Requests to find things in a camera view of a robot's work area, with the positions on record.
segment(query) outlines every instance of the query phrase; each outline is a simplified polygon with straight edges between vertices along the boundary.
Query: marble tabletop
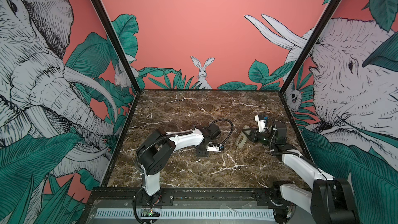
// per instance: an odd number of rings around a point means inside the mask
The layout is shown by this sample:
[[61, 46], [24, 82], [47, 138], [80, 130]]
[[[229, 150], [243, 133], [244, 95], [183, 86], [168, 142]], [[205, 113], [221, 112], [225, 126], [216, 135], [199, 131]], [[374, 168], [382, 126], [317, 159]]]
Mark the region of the marble tabletop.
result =
[[[308, 188], [292, 169], [269, 155], [260, 143], [248, 141], [242, 149], [235, 146], [243, 126], [256, 127], [254, 116], [260, 113], [285, 122], [288, 142], [301, 151], [277, 92], [143, 91], [107, 186], [141, 185], [134, 159], [137, 147], [153, 130], [178, 132], [191, 129], [193, 124], [206, 126], [212, 120], [227, 118], [235, 129], [225, 143], [225, 150], [210, 152], [209, 157], [197, 157], [194, 147], [173, 153], [160, 173], [162, 187], [259, 188], [287, 180]], [[231, 126], [227, 122], [217, 125], [223, 140]]]

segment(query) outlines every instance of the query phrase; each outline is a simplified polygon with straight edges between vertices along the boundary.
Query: elephant tusk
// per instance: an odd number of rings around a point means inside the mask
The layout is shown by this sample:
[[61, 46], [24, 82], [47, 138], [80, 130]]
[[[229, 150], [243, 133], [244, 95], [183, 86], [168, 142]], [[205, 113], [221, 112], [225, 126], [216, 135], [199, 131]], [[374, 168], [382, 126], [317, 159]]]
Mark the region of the elephant tusk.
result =
[[100, 92], [103, 96], [107, 98], [107, 100], [111, 103], [113, 112], [115, 113], [115, 122], [117, 120], [117, 107], [115, 104], [115, 101], [113, 100], [111, 94], [98, 82], [94, 81], [90, 77], [77, 72], [76, 70], [71, 69], [70, 67], [66, 67], [64, 69], [64, 78], [68, 82], [75, 82], [75, 83], [81, 83], [85, 86], [91, 87], [92, 89], [97, 90]]
[[36, 106], [25, 110], [34, 127], [45, 137], [51, 138], [59, 135], [59, 132], [52, 126], [43, 107]]
[[73, 149], [70, 150], [65, 157], [76, 162], [86, 162], [101, 157], [107, 150], [108, 148], [104, 148], [98, 152], [85, 152], [73, 147]]

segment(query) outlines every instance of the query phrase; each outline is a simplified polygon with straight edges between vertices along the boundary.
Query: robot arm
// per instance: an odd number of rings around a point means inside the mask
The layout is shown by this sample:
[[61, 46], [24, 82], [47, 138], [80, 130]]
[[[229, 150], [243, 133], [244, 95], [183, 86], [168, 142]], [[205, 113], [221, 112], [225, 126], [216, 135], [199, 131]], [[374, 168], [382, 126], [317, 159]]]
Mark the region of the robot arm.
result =
[[288, 144], [283, 122], [272, 120], [271, 126], [268, 126], [269, 119], [261, 115], [256, 115], [255, 120], [259, 128], [258, 139], [268, 144], [271, 154], [291, 167], [312, 189], [312, 192], [308, 192], [295, 184], [285, 183], [279, 189], [274, 189], [276, 197], [282, 197], [303, 208], [316, 223], [359, 224], [350, 184], [345, 179], [335, 179], [324, 172]]

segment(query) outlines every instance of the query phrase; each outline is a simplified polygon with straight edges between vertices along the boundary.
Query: wire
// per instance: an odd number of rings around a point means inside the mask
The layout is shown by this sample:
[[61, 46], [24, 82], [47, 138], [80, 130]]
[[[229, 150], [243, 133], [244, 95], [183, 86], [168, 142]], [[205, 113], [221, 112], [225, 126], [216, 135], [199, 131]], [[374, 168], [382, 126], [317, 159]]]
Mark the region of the wire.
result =
[[234, 131], [234, 123], [232, 123], [232, 121], [229, 120], [229, 119], [220, 118], [220, 119], [217, 119], [217, 120], [215, 120], [215, 121], [213, 121], [213, 122], [210, 122], [210, 125], [209, 125], [209, 126], [211, 126], [211, 125], [214, 124], [215, 122], [219, 122], [219, 121], [226, 121], [226, 122], [229, 122], [229, 123], [231, 124], [231, 131], [228, 133], [228, 136], [224, 139], [224, 141], [222, 141], [222, 142], [220, 143], [221, 145], [223, 145], [223, 144], [229, 139], [229, 137], [231, 136], [232, 132]]

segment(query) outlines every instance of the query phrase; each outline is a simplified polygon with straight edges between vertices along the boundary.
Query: tropical leaf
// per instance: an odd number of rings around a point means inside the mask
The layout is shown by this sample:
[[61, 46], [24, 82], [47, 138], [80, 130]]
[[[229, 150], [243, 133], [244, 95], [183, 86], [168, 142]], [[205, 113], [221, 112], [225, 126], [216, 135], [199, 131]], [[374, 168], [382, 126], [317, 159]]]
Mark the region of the tropical leaf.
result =
[[283, 64], [281, 67], [276, 69], [270, 76], [276, 75], [276, 79], [279, 79], [285, 76], [288, 72], [290, 72], [295, 64], [295, 61], [287, 62]]
[[[122, 91], [121, 86], [116, 86], [110, 81], [106, 81], [103, 78], [95, 78], [94, 79], [96, 82], [98, 82], [102, 87], [104, 87], [112, 96], [113, 100], [115, 101], [115, 104], [117, 107], [129, 107], [127, 103], [125, 103], [125, 97], [129, 96], [129, 99], [132, 98], [132, 96], [129, 93], [126, 93]], [[84, 89], [91, 95], [92, 98], [96, 99], [98, 102], [104, 101], [105, 104], [108, 106], [109, 102], [105, 96], [102, 95], [102, 93], [98, 92], [95, 89], [92, 89], [91, 87], [83, 85]]]
[[172, 88], [172, 84], [170, 83], [170, 79], [169, 79], [169, 77], [167, 76], [167, 74], [164, 71], [163, 71], [163, 75], [164, 75], [164, 82], [166, 83], [166, 86], [168, 88]]
[[110, 62], [106, 40], [92, 32], [82, 44], [77, 45], [65, 65], [90, 78], [97, 78]]
[[296, 122], [296, 124], [300, 124], [300, 125], [303, 125], [305, 127], [309, 125], [309, 123], [307, 123], [305, 121], [298, 120], [298, 119], [295, 119], [295, 122]]
[[297, 119], [311, 119], [311, 120], [315, 120], [313, 117], [311, 117], [310, 115], [306, 115], [306, 114], [297, 114], [297, 113], [292, 113], [293, 116]]
[[85, 169], [79, 170], [80, 182], [84, 184], [86, 190], [92, 190], [94, 187], [99, 187], [100, 183]]
[[0, 220], [16, 207], [32, 175], [33, 187], [37, 188], [46, 174], [82, 140], [82, 137], [70, 132], [52, 138], [33, 138], [26, 135], [18, 142], [1, 149]]
[[148, 74], [153, 75], [154, 77], [162, 77], [163, 76], [163, 71], [165, 73], [178, 73], [176, 70], [172, 68], [160, 68], [160, 67], [144, 67], [143, 69], [139, 70], [139, 77], [145, 77]]
[[33, 175], [30, 177], [29, 183], [22, 195], [21, 200], [18, 202], [17, 207], [15, 207], [7, 224], [23, 224], [25, 221], [27, 209], [29, 207], [30, 198], [33, 192]]
[[218, 89], [221, 90], [236, 90], [239, 87], [245, 86], [246, 84], [243, 82], [227, 82], [225, 84], [222, 84], [221, 86], [217, 87]]
[[313, 107], [314, 103], [313, 102], [305, 102], [305, 103], [301, 103], [300, 107]]
[[[115, 29], [117, 37], [119, 38], [120, 44], [123, 47], [123, 51], [126, 54], [135, 57], [138, 49], [137, 38], [134, 36], [134, 34], [138, 33], [138, 23], [136, 17], [134, 15], [123, 14], [118, 16], [116, 20], [112, 21], [112, 25]], [[113, 67], [115, 67], [116, 64], [119, 63], [119, 57], [117, 56], [109, 38], [107, 40], [112, 58], [112, 64]]]
[[178, 85], [181, 83], [181, 80], [182, 80], [182, 72], [181, 72], [181, 69], [177, 72], [177, 74], [176, 74], [176, 76], [174, 77], [174, 80], [173, 80], [173, 87], [171, 87], [171, 88], [178, 88]]
[[301, 108], [301, 107], [298, 109], [298, 111], [297, 111], [297, 112], [301, 112], [301, 113], [309, 113], [309, 114], [312, 114], [312, 115], [316, 116], [315, 112], [312, 112], [312, 111], [310, 111], [310, 110], [308, 110], [308, 109]]
[[191, 81], [193, 79], [193, 76], [188, 80], [187, 84], [185, 85], [184, 89], [189, 89], [189, 87], [191, 86]]
[[260, 88], [260, 90], [279, 90], [279, 83], [280, 82], [264, 85]]
[[261, 78], [260, 83], [262, 85], [268, 84], [270, 82], [274, 82], [277, 79], [279, 79], [280, 77], [278, 77], [278, 75], [270, 75], [270, 76], [266, 76], [264, 78]]
[[369, 64], [383, 67], [398, 72], [398, 32], [394, 33], [387, 41], [383, 42], [362, 63], [362, 67]]
[[380, 139], [381, 141], [386, 142], [386, 143], [398, 148], [398, 138], [393, 137], [393, 136], [389, 136], [389, 135], [386, 135], [386, 134], [380, 134], [380, 133], [376, 133], [376, 132], [369, 132], [367, 130], [363, 130], [363, 129], [360, 129], [358, 127], [355, 127], [355, 126], [351, 125], [350, 123], [346, 122], [344, 119], [342, 119], [339, 116], [338, 116], [338, 118], [342, 122], [346, 123], [347, 125], [355, 128], [357, 131], [362, 132], [362, 133], [364, 133], [364, 134], [366, 134], [366, 135], [368, 135], [370, 137], [373, 137], [373, 138], [376, 138], [376, 139]]
[[152, 79], [151, 77], [148, 77], [148, 79], [149, 79], [151, 82], [155, 83], [157, 86], [159, 86], [159, 87], [161, 87], [161, 88], [163, 88], [163, 89], [171, 89], [170, 87], [167, 87], [165, 84], [163, 84], [163, 83], [161, 83], [161, 82], [158, 82], [157, 80]]
[[308, 80], [311, 78], [311, 76], [312, 76], [312, 73], [310, 72], [306, 77], [304, 77], [304, 79], [302, 79], [298, 88], [303, 87], [308, 82]]
[[34, 224], [46, 224], [52, 223], [52, 219], [55, 218], [61, 211], [62, 204], [65, 201], [65, 197], [68, 193], [70, 183], [72, 179], [69, 179], [58, 191], [55, 193], [51, 200], [42, 209], [38, 217], [36, 218]]
[[380, 154], [377, 153], [372, 147], [371, 147], [371, 149], [370, 149], [368, 152], [369, 152], [370, 154], [372, 154], [373, 156], [378, 157], [378, 158], [380, 158], [381, 160], [383, 160], [384, 162], [388, 163], [388, 162], [384, 159], [384, 157], [380, 156]]
[[394, 224], [398, 220], [398, 172], [381, 159], [356, 146], [330, 143], [303, 129], [302, 136], [314, 162], [335, 178], [348, 178], [363, 224]]
[[257, 90], [256, 85], [244, 85], [241, 87], [238, 87], [236, 90]]
[[297, 89], [300, 88], [299, 85], [300, 85], [300, 82], [301, 82], [301, 76], [302, 76], [303, 69], [304, 69], [304, 66], [301, 66], [300, 69], [298, 70], [297, 81], [296, 81], [296, 83], [297, 83], [296, 88]]
[[260, 83], [260, 80], [268, 76], [268, 66], [255, 60], [249, 69], [249, 78], [252, 82]]
[[398, 12], [398, 0], [369, 0], [369, 10], [377, 24], [390, 31]]

